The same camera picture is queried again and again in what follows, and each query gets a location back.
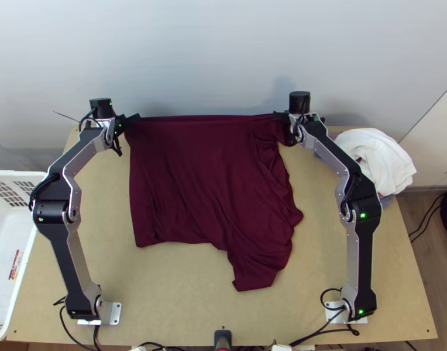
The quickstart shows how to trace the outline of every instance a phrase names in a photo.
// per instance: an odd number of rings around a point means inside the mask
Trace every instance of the white wall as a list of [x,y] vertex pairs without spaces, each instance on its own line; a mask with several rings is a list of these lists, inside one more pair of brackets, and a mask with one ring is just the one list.
[[413,187],[447,185],[447,92],[400,145],[417,168]]
[[400,139],[447,88],[447,0],[0,0],[0,142],[62,147],[119,113],[264,113],[312,92]]

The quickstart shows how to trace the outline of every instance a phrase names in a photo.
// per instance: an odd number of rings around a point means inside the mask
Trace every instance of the wooden tabletop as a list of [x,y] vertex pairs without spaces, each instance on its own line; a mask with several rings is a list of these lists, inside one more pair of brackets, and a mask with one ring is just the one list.
[[[77,140],[73,129],[66,148]],[[103,345],[213,344],[225,327],[234,345],[289,343],[326,321],[320,293],[346,280],[346,232],[334,198],[336,175],[313,152],[280,146],[297,207],[304,219],[295,228],[287,267],[269,288],[237,292],[226,252],[210,244],[161,243],[135,246],[129,210],[129,146],[124,155],[96,155],[76,176],[82,188],[79,236],[91,278],[107,301],[121,302],[117,326],[102,326]],[[359,336],[329,333],[309,343],[385,342],[436,338],[424,286],[396,199],[383,211],[374,234],[373,290],[378,309]],[[71,343],[52,303],[66,294],[50,242],[38,235],[13,313],[8,339]],[[70,332],[92,343],[93,327]]]

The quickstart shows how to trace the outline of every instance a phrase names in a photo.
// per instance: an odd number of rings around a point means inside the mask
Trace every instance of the maroon shirt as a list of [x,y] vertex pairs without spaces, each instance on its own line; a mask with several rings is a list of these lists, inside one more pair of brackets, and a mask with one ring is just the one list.
[[268,115],[131,121],[136,245],[212,243],[228,252],[238,291],[271,286],[302,219],[277,147],[287,132]]

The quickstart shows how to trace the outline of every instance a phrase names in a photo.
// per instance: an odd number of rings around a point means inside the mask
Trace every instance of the plastic basket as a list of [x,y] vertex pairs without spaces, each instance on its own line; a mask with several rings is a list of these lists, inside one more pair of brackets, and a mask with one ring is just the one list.
[[9,327],[25,267],[37,233],[27,209],[43,172],[0,171],[0,340]]

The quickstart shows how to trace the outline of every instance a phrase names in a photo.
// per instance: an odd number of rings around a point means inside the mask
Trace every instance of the white towel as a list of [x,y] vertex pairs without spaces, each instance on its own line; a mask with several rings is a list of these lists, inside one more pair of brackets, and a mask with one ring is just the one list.
[[363,174],[383,196],[398,194],[412,184],[417,172],[412,159],[391,137],[375,128],[351,129],[340,133],[335,143],[359,165]]

